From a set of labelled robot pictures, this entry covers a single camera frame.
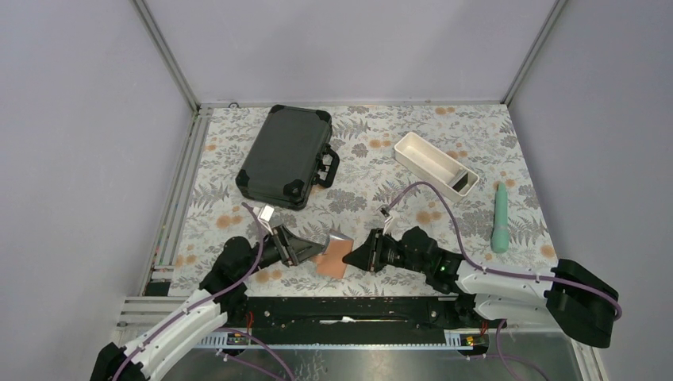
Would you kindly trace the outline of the white rectangular plastic tray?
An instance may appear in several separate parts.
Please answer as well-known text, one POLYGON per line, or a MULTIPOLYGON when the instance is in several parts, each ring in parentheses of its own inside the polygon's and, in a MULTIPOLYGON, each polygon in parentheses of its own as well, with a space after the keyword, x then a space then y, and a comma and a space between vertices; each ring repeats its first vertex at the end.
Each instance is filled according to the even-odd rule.
POLYGON ((467 197, 479 182, 480 177, 469 167, 453 159, 416 133, 407 133, 394 145, 394 158, 419 179, 432 184, 444 197, 459 202, 467 197), (467 185, 455 192, 451 184, 456 177, 469 174, 467 185))

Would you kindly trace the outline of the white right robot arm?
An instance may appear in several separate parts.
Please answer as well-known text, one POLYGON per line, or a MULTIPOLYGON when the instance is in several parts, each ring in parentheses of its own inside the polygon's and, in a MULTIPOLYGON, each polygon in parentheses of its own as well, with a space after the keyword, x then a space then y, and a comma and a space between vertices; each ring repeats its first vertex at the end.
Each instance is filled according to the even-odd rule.
POLYGON ((455 315, 467 327, 483 319, 555 325, 583 344, 596 348, 611 344, 618 293, 574 260, 561 259, 555 267, 523 272, 508 266, 474 267, 414 227, 399 240, 373 229, 343 261, 369 272, 392 266, 421 273, 435 291, 465 296, 456 303, 455 315))

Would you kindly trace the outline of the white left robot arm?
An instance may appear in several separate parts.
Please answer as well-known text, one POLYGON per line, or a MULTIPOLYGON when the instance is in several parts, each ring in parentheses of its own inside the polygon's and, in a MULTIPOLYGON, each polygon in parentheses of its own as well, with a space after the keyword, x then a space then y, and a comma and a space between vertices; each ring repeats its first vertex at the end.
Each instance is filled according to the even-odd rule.
POLYGON ((245 280, 272 264, 298 266, 325 245, 295 236, 284 225, 265 231, 256 244, 228 239, 198 288, 146 333, 98 354, 93 380, 161 380, 199 341, 223 325, 239 325, 246 315, 245 280))

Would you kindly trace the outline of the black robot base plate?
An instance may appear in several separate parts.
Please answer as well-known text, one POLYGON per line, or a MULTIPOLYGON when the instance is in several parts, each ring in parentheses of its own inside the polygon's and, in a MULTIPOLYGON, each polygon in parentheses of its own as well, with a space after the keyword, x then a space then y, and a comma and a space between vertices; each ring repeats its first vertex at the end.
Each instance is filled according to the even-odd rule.
POLYGON ((499 321, 488 321, 473 313, 465 296, 417 297, 260 297, 248 295, 243 317, 219 329, 242 329, 251 334, 291 332, 307 335, 318 331, 396 333, 415 329, 477 329, 487 331, 499 321))

